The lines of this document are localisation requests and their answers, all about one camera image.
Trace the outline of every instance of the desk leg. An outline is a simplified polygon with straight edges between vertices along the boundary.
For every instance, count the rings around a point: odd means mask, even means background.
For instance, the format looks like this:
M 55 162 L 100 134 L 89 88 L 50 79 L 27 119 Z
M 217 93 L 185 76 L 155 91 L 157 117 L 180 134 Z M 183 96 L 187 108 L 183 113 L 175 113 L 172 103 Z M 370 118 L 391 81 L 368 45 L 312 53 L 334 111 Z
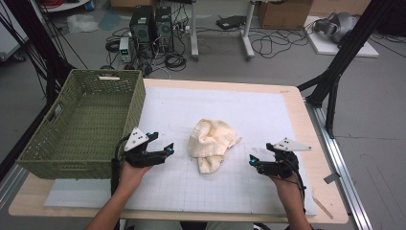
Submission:
M 241 31 L 242 41 L 245 46 L 245 50 L 247 51 L 247 59 L 253 58 L 254 51 L 253 47 L 251 46 L 251 41 L 248 38 L 248 33 L 250 32 L 251 20 L 253 19 L 254 7 L 256 1 L 250 1 L 248 5 L 248 12 L 247 12 L 247 20 L 245 22 L 245 28 Z
M 197 34 L 196 34 L 196 12 L 195 12 L 196 1 L 192 1 L 192 27 L 191 27 L 191 50 L 192 50 L 192 59 L 199 59 L 199 49 L 197 47 Z

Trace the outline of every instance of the green woven basket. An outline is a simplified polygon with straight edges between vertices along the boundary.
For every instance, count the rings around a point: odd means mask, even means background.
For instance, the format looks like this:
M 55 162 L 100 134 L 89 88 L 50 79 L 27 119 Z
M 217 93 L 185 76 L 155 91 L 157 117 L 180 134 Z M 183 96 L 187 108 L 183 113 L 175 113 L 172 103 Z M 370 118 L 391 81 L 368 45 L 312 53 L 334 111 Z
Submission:
M 45 179 L 110 178 L 145 97 L 140 71 L 73 70 L 17 163 Z

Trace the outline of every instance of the gray floor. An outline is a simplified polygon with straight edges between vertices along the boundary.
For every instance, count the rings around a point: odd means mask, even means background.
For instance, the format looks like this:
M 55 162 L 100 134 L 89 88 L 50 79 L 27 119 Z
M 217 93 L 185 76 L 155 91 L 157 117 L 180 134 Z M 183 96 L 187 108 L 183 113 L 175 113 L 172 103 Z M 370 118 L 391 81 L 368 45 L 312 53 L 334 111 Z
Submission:
M 87 13 L 81 9 L 66 13 Z M 105 11 L 90 12 L 101 21 Z M 215 28 L 213 21 L 201 19 L 199 25 Z M 113 31 L 128 25 L 121 20 Z M 113 31 L 68 34 L 71 42 L 90 69 L 105 65 L 105 39 Z M 333 57 L 316 55 L 310 44 L 292 47 L 272 59 L 256 55 L 245 60 L 238 36 L 200 34 L 201 55 L 190 59 L 182 72 L 170 72 L 172 80 L 226 81 L 257 84 L 299 85 L 323 73 Z M 405 44 L 381 41 L 406 55 Z M 405 229 L 406 196 L 402 175 L 406 162 L 406 59 L 371 42 L 379 58 L 356 58 L 345 72 L 338 92 L 334 132 L 353 183 L 374 229 Z M 83 68 L 72 52 L 65 49 L 69 61 Z M 164 71 L 151 78 L 167 79 Z M 32 65 L 26 61 L 8 61 L 0 65 L 0 160 L 44 105 Z M 17 218 L 8 214 L 10 201 L 0 210 L 0 229 L 80 229 L 87 218 Z M 270 224 L 272 229 L 285 225 Z M 325 229 L 355 229 L 353 221 L 345 225 L 316 225 Z

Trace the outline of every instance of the crumpled towel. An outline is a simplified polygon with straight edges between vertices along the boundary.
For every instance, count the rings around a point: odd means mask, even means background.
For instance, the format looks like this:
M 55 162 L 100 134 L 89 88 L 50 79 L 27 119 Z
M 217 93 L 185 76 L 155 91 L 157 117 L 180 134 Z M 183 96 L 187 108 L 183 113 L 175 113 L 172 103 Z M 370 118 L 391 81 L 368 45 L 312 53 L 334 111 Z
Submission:
M 200 173 L 213 173 L 223 162 L 225 151 L 237 141 L 236 131 L 228 124 L 202 119 L 189 138 L 188 152 L 198 157 Z

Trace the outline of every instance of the cardboard box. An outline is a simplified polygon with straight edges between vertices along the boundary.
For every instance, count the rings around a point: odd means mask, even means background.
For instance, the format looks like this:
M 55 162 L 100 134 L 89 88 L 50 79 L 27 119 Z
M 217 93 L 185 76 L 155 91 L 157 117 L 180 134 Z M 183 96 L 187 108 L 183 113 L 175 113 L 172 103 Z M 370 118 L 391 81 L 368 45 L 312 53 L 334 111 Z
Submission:
M 332 12 L 362 15 L 371 0 L 314 0 L 310 15 L 329 16 Z
M 131 9 L 135 6 L 154 6 L 154 0 L 111 0 L 111 7 L 115 9 Z
M 282 4 L 261 3 L 258 19 L 263 29 L 300 30 L 313 0 L 289 0 Z

